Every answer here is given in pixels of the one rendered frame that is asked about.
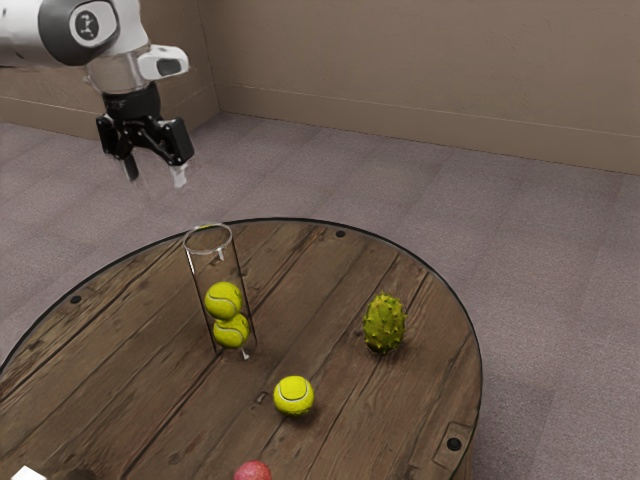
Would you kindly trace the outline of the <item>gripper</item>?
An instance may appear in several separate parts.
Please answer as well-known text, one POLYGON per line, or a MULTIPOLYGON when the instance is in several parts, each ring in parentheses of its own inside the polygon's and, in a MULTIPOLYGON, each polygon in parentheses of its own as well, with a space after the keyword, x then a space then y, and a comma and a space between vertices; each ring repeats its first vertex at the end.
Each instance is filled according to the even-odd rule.
POLYGON ((103 93, 106 113, 96 119, 103 152, 119 161, 129 181, 139 178, 133 145, 116 127, 116 121, 143 120, 143 147, 158 155, 169 167, 175 188, 187 183, 186 169, 195 150, 182 118, 161 119, 161 100, 155 82, 128 93, 103 93))

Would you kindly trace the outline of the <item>clear plastic ball tube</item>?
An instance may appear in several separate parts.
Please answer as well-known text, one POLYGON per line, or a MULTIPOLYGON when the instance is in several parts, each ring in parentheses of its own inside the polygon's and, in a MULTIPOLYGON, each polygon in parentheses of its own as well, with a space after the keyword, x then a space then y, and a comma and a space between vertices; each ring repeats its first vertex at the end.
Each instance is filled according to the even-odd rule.
POLYGON ((257 348, 257 337, 231 227, 223 223, 198 225, 184 235, 182 246, 214 352, 221 354, 225 351, 236 351, 243 360, 250 359, 257 348), (206 311, 204 306, 204 295, 208 288, 214 283, 223 281, 231 282, 240 288, 243 297, 240 313, 249 322, 248 339, 242 347, 237 349, 224 348, 214 340, 212 328, 216 319, 206 311))

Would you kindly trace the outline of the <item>yellow tennis ball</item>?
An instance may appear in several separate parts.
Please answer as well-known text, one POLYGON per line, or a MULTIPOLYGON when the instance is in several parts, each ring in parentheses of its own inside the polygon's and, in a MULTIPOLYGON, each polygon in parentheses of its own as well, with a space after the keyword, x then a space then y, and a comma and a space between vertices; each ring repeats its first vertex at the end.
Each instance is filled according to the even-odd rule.
POLYGON ((231 320, 240 313, 242 304, 242 292, 231 282, 214 283, 204 295, 206 311, 217 320, 231 320))
POLYGON ((311 383, 302 376, 282 378, 273 391, 275 408, 282 414, 300 416, 309 412, 314 404, 311 383))
POLYGON ((250 332, 247 318, 239 313, 229 320, 216 319, 212 333, 214 340, 224 348, 237 349, 243 346, 250 332))

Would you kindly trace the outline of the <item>spiky green fruit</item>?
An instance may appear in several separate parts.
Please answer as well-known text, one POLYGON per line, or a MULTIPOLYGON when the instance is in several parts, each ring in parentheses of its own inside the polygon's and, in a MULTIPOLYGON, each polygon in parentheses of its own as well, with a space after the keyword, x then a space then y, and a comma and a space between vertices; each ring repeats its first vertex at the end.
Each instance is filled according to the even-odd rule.
POLYGON ((368 304, 362 319, 364 341, 375 353, 386 354, 395 350, 405 334, 406 313, 402 302, 381 292, 368 304))

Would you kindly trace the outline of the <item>red apple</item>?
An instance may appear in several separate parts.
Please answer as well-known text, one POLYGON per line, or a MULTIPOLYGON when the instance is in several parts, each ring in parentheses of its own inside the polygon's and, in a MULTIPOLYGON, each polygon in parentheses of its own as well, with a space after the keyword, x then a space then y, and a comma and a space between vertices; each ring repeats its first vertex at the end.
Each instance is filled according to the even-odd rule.
POLYGON ((273 480, 270 468, 262 461, 244 462, 234 472, 233 480, 273 480))

